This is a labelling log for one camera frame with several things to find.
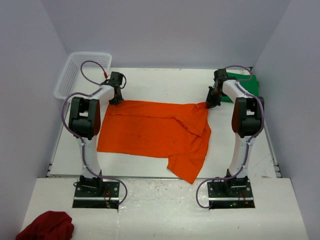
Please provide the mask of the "orange t shirt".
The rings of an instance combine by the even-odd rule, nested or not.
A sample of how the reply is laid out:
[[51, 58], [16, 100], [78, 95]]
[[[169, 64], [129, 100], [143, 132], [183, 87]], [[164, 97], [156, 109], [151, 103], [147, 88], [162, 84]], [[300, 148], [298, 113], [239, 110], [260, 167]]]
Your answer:
[[211, 129], [205, 102], [162, 103], [125, 100], [109, 105], [97, 151], [167, 158], [167, 168], [193, 184], [209, 149]]

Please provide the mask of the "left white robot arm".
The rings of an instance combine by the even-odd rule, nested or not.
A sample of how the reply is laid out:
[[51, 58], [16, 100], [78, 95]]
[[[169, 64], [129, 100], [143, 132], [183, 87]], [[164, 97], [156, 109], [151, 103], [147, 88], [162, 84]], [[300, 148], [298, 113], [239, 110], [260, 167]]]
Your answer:
[[111, 72], [110, 77], [91, 94], [72, 93], [69, 120], [66, 129], [77, 138], [82, 159], [79, 189], [97, 197], [103, 193], [102, 170], [98, 162], [97, 136], [101, 129], [101, 104], [118, 105], [123, 102], [121, 90], [127, 78], [120, 72]]

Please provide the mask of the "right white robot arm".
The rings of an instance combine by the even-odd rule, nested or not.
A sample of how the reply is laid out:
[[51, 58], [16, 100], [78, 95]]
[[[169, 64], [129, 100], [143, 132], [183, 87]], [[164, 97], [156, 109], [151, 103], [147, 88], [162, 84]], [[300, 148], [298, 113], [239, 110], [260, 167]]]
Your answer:
[[214, 178], [212, 188], [233, 197], [241, 188], [247, 187], [251, 149], [265, 124], [264, 98], [245, 90], [239, 79], [228, 75], [226, 68], [216, 70], [213, 79], [214, 85], [209, 87], [205, 101], [206, 108], [220, 106], [222, 96], [231, 99], [234, 104], [231, 128], [235, 133], [235, 145], [226, 176]]

